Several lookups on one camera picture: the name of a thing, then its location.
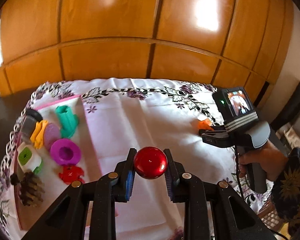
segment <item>small display screen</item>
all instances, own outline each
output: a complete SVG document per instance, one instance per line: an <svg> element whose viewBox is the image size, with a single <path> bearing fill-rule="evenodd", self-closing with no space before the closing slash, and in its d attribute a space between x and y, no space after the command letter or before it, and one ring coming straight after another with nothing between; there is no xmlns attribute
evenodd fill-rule
<svg viewBox="0 0 300 240"><path fill-rule="evenodd" d="M247 99L241 90L228 93L228 98L237 116L250 111Z"/></svg>

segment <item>purple oval toy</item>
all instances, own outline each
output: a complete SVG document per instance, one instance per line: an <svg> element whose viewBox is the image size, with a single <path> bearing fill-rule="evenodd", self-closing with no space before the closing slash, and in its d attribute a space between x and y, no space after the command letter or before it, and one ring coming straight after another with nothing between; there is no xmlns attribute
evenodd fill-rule
<svg viewBox="0 0 300 240"><path fill-rule="evenodd" d="M63 138L52 144L50 155L61 166L76 165L81 159L81 150L73 141Z"/></svg>
<svg viewBox="0 0 300 240"><path fill-rule="evenodd" d="M59 127L54 123L49 123L44 129L43 144L49 152L52 144L61 138Z"/></svg>

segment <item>wooden headboard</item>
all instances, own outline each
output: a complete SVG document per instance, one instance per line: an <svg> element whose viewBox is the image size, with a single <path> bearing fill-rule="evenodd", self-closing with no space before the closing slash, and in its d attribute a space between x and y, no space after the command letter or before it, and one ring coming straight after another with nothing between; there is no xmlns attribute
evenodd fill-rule
<svg viewBox="0 0 300 240"><path fill-rule="evenodd" d="M244 86L262 105L292 26L291 0L8 0L0 94L131 77Z"/></svg>

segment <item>red ball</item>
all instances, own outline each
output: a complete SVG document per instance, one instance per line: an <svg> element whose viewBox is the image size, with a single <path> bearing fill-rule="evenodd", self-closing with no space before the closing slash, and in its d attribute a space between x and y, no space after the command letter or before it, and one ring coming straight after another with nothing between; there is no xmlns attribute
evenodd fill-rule
<svg viewBox="0 0 300 240"><path fill-rule="evenodd" d="M162 150L156 147L144 147L135 155L133 164L141 177L155 179L164 174L168 160Z"/></svg>

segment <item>metal rivet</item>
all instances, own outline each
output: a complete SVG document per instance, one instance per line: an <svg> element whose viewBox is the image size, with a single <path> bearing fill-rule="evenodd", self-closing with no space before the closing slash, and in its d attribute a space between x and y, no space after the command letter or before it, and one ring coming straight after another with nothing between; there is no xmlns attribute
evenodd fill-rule
<svg viewBox="0 0 300 240"><path fill-rule="evenodd" d="M192 176L191 176L190 173L185 172L185 173L182 174L182 177L183 177L184 179L191 179Z"/></svg>
<svg viewBox="0 0 300 240"><path fill-rule="evenodd" d="M116 173L116 172L110 172L109 173L109 175L108 175L108 177L110 178L110 179L115 179L115 178L117 178L119 175L118 175L118 173Z"/></svg>
<svg viewBox="0 0 300 240"><path fill-rule="evenodd" d="M72 187L80 187L80 185L81 185L81 182L78 180L75 180L74 182L71 183Z"/></svg>
<svg viewBox="0 0 300 240"><path fill-rule="evenodd" d="M221 188L227 188L228 186L229 186L229 184L226 181L220 181L219 182L219 187L221 187Z"/></svg>

